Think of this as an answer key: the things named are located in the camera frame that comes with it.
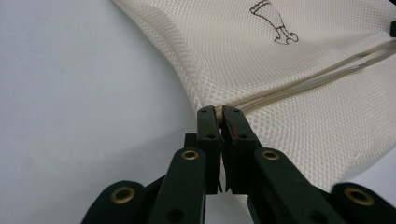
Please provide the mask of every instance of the white mesh bag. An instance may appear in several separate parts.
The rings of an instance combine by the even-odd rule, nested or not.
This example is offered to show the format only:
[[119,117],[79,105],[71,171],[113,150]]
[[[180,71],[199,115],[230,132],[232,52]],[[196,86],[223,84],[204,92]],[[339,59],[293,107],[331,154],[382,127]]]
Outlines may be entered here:
[[175,67],[194,109],[241,107],[265,147],[329,190],[396,145],[387,0],[114,0]]

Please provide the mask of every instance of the printed drawing on bag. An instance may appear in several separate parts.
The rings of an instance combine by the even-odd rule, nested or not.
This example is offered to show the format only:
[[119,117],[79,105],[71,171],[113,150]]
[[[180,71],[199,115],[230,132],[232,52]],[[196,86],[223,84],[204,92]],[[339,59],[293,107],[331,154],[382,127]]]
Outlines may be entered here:
[[274,27],[274,31],[277,34],[274,40],[276,43],[288,45],[290,40],[298,42],[297,34],[291,33],[286,29],[279,12],[275,10],[270,1],[260,1],[250,9],[250,12],[255,16],[265,19]]

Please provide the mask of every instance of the line drawing print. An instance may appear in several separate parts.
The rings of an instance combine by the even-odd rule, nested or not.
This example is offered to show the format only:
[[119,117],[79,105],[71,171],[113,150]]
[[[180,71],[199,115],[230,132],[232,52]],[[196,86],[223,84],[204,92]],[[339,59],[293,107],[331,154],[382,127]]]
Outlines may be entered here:
[[289,32],[278,11],[274,8],[272,3],[268,0],[262,0],[250,9],[250,12],[260,18],[268,21],[274,30],[277,32],[275,42],[279,44],[288,45],[289,41],[298,42],[298,36],[295,33]]

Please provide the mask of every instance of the white surface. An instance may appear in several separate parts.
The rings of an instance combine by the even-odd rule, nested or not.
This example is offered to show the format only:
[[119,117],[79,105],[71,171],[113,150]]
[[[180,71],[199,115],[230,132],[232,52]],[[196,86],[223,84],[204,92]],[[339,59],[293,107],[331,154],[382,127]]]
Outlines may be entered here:
[[[147,185],[195,131],[194,113],[111,1],[0,0],[1,223],[79,223],[108,185]],[[395,204],[395,150],[385,160],[355,180]],[[232,195],[207,197],[206,223],[249,222]]]

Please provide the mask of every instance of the white tabletop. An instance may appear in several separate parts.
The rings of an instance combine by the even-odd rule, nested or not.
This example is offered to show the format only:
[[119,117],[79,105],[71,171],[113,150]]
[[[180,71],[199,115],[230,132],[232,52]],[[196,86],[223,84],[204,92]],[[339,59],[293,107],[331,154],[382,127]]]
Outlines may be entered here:
[[[195,112],[110,0],[0,0],[1,223],[79,223],[107,186],[166,173]],[[396,204],[396,150],[349,176]],[[231,194],[206,223],[251,223]]]

